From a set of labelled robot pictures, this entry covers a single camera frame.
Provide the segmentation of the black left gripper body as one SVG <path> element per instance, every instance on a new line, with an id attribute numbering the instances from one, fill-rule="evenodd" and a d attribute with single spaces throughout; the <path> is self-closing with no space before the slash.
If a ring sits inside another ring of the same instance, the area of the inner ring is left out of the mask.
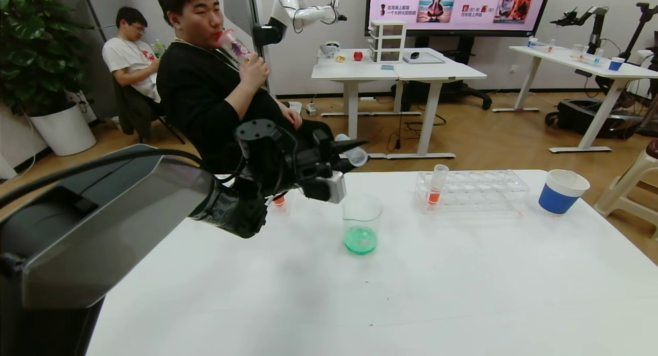
<path id="1" fill-rule="evenodd" d="M 322 130 L 314 130 L 310 138 L 286 131 L 291 150 L 286 150 L 286 161 L 292 175 L 329 175 L 335 156 L 331 138 Z"/>

